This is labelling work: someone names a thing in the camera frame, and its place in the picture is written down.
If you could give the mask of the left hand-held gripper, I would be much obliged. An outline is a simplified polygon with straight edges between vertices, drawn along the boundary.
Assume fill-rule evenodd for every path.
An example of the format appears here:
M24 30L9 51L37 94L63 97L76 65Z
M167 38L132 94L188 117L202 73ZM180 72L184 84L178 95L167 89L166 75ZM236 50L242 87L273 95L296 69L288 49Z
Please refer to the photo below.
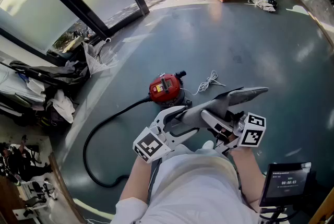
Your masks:
M187 106L180 105L162 110L155 123L144 130L133 142L133 151L146 163L152 163L175 149L175 146L195 135L199 128L189 128L180 134L174 134L171 122L182 114Z

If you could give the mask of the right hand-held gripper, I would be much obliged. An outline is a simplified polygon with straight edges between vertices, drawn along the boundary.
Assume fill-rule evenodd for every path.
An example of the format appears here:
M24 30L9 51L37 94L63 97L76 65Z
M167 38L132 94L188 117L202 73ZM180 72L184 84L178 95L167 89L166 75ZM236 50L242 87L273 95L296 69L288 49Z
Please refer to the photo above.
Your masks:
M266 130L266 118L253 113L239 119L233 114L229 122L207 110L201 111L201 117L217 132L215 151L225 156L239 147L258 147Z

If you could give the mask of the red canister vacuum cleaner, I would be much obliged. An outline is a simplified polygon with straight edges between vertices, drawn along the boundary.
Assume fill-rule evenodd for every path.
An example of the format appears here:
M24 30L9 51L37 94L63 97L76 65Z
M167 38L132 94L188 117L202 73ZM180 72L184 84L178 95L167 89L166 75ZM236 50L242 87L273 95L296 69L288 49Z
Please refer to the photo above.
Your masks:
M162 109L179 105L191 107L192 102L187 98L183 89L182 78L184 76L186 76L184 70L175 74L160 74L149 86L150 99Z

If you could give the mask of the person's left forearm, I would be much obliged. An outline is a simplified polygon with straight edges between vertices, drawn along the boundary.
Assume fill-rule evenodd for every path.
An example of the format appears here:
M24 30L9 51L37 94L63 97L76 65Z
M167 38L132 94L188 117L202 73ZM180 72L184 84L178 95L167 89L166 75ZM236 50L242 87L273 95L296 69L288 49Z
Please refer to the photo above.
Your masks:
M146 163L139 156L136 158L130 176L121 193L121 201L128 198L136 198L145 203L147 202L151 179L151 167L151 163Z

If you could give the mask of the person's right forearm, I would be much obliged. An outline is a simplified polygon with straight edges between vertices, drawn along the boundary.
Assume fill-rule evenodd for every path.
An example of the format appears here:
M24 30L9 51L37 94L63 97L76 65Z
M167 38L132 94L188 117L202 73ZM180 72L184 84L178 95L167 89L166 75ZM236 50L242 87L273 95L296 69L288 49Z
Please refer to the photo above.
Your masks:
M241 180L242 192L250 206L259 213L259 200L265 184L265 177L258 166L253 151L248 147L240 147L231 150L230 155Z

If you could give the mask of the white plastic bag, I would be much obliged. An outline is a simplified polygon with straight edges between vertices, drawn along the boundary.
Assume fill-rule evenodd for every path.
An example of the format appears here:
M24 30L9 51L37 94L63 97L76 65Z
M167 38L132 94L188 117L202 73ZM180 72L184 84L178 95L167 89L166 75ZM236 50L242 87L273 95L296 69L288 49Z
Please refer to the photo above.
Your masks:
M111 49L111 38L98 42L95 46L83 42L83 50L90 75L117 66L117 54Z

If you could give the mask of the person's light blue jeans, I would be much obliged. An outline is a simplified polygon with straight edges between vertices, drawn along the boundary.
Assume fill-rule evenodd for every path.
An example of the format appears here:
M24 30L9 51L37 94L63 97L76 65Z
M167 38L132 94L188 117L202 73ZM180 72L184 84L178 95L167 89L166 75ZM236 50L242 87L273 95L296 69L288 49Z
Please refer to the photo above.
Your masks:
M185 145L179 144L175 147L174 151L168 153L164 157L164 161L166 161L166 160L168 160L172 157L179 156L179 155L205 155L205 156L220 157L220 158L223 158L225 160L229 160L226 156L216 152L214 149L200 148L200 149L197 149L195 151L191 151Z

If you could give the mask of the person's white shirt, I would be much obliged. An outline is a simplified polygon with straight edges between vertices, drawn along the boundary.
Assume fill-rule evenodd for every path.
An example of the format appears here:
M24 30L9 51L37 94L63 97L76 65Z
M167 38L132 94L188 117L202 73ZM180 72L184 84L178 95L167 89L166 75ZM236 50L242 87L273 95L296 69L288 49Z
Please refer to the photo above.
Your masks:
M119 200L111 224L258 224L233 158L179 155L164 158L148 200Z

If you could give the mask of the black timer display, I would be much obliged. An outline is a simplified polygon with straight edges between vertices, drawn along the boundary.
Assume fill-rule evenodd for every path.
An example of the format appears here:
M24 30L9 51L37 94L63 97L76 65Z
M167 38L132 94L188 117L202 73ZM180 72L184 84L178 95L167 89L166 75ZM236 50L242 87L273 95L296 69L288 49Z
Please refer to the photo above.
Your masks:
M307 193L311 167L310 162L269 164L259 206L287 206L298 202Z

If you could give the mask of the white crumpled cloth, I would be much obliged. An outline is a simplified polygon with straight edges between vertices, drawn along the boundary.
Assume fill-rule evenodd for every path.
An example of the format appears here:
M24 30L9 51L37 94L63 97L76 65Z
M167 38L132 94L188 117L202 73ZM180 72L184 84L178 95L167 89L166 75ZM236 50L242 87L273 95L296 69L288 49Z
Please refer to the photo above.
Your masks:
M46 108L50 106L52 106L56 112L68 123L73 123L73 114L75 112L75 108L70 98L65 96L63 90L57 90L54 98L47 102Z

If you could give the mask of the black framed glass door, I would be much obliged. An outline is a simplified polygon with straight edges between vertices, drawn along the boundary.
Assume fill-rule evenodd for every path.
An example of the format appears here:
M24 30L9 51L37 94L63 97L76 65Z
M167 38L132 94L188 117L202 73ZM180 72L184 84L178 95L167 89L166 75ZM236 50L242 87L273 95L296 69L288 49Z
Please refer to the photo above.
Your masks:
M148 11L145 0L0 0L0 57L61 66Z

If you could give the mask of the white and blue cloth heap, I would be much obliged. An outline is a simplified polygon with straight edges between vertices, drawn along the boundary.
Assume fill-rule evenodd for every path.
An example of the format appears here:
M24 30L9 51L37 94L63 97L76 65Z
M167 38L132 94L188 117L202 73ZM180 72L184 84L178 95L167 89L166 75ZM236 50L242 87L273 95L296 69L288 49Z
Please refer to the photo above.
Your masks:
M248 3L253 4L270 13L275 12L278 7L276 0L248 0Z

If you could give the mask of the black office chair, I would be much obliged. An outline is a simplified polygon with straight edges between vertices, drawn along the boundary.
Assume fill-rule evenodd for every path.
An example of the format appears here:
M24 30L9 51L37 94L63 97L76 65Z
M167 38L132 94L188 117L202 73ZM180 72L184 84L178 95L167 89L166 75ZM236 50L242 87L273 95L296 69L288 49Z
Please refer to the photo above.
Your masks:
M48 206L49 201L58 201L55 194L55 187L48 181L41 182L29 181L23 182L22 188L28 194L28 199L24 201L25 208L37 210Z

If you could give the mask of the black monitor mount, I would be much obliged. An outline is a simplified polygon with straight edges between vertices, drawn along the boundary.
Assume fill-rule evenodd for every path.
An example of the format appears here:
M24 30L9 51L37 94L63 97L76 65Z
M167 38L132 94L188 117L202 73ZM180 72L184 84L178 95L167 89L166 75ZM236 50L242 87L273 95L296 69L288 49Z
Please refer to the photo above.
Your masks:
M287 207L261 207L258 224L290 224L289 221L295 217L300 210L286 214Z

